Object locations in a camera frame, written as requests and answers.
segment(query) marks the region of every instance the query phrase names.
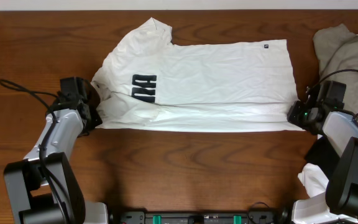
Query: green tape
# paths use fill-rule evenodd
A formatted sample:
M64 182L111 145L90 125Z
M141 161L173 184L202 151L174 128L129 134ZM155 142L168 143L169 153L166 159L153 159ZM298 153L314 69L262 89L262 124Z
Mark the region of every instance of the green tape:
M161 224L161 216L160 215L153 216L153 224Z
M241 224L241 216L240 215L235 215L233 217L234 219L234 223L233 224Z

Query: shirt logo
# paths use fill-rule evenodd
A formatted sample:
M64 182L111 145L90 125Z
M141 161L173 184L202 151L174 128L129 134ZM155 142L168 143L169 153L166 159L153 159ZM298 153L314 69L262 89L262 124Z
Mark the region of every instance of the shirt logo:
M155 90L150 90L150 88L155 88L156 83L151 81L157 81L156 75L134 75L132 76L132 85L139 86L132 88L131 97L142 100L148 103L155 102Z

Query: white wall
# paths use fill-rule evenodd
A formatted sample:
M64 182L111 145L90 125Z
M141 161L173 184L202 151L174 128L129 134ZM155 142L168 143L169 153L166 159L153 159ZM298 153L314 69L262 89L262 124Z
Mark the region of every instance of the white wall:
M0 10L358 9L358 0L0 0Z

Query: wooden table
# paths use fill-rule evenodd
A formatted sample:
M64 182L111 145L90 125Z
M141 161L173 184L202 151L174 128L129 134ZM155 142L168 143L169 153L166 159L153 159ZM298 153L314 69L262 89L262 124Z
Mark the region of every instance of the wooden table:
M0 78L56 92L59 79L92 79L122 37L148 18L173 27L173 43L288 39L298 95L318 79L314 33L358 11L0 12ZM52 99L44 97L49 103ZM45 125L45 108L0 86L0 223L12 223L2 171L21 160ZM87 200L149 211L245 210L307 198L296 177L315 137L306 132L171 133L97 129L75 144L71 166Z

